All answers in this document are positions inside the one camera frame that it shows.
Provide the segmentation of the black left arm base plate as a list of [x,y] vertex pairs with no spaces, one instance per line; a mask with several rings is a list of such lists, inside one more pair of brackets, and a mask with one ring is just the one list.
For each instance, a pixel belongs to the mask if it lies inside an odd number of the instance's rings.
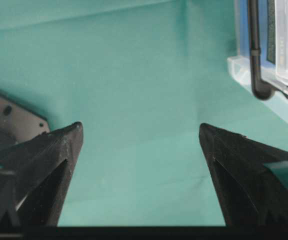
[[0,94],[0,151],[49,132],[46,118]]

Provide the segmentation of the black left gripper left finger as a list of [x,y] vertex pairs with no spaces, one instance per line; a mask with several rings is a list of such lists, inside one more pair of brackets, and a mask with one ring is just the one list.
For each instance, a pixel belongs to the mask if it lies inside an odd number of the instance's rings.
[[0,150],[0,227],[56,227],[84,141],[78,121]]

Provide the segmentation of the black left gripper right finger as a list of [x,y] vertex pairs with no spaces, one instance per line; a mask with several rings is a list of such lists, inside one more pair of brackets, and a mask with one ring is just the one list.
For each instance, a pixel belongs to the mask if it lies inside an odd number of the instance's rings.
[[288,231],[288,151],[207,123],[198,137],[225,224]]

